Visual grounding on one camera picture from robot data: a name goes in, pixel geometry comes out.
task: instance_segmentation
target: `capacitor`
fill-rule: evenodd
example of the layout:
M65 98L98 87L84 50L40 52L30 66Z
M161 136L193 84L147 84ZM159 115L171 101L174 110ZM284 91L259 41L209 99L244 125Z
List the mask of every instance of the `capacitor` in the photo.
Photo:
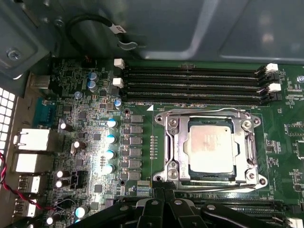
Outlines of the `capacitor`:
M92 81L98 82L99 78L95 72L90 72L88 78Z
M114 151L111 151L111 150L107 150L107 151L104 153L104 157L105 157L105 159L107 159L107 160L113 159L113 158L115 157L115 152L114 152Z
M79 208L76 208L75 210L75 215L78 218L83 218L83 216L85 216L88 213L89 209L87 208L87 206L82 205Z
M123 107L122 100L120 98L115 99L114 105L116 109L121 109Z
M55 213L47 218L47 224L53 225L55 222L60 221L60 220L61 220L61 215L59 213Z
M96 82L92 80L87 83L87 87L92 93L98 90L98 85L96 85Z
M112 165L112 164L106 164L103 167L102 174L103 175L107 175L107 174L110 174L110 173L112 173L114 171L115 171L115 166L114 165Z
M108 144L115 144L116 143L116 137L112 134L108 135L105 140Z
M61 128L62 130L67 131L67 132L72 132L72 131L73 131L73 126L72 126L72 125L69 125L69 124L67 124L67 123L62 123L62 124L60 125L60 128Z
M70 184L70 182L68 180L58 180L58 181L56 181L55 186L56 186L56 188L60 189L62 187L68 186L69 184Z
M118 122L115 119L109 119L107 122L109 128L116 128L118 126Z
M85 142L80 142L80 141L75 141L74 142L74 147L75 149L85 149L86 148L86 143Z
M80 99L80 98L82 98L82 93L80 91L76 91L74 93L74 98L77 99L77 100Z
M69 171L67 170L59 170L57 173L56 173L57 177L58 178L62 178L62 177L69 177L71 174Z

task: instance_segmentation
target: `blue capacitor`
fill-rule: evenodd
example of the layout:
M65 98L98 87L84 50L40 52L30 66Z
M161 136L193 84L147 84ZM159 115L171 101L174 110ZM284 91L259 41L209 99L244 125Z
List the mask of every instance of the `blue capacitor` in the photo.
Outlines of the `blue capacitor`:
M95 82L98 82L98 80L99 80L99 78L98 78L98 76L95 72L90 72L89 75L88 75L88 78L90 80L95 81Z
M114 105L116 109L121 109L123 107L122 100L120 98L115 99Z
M118 126L118 122L115 119L109 119L108 122L106 123L109 128L116 128Z
M105 140L108 144L115 144L116 143L116 137L112 134L108 135Z
M92 80L87 83L87 87L92 93L98 90L98 85L96 85L96 82Z

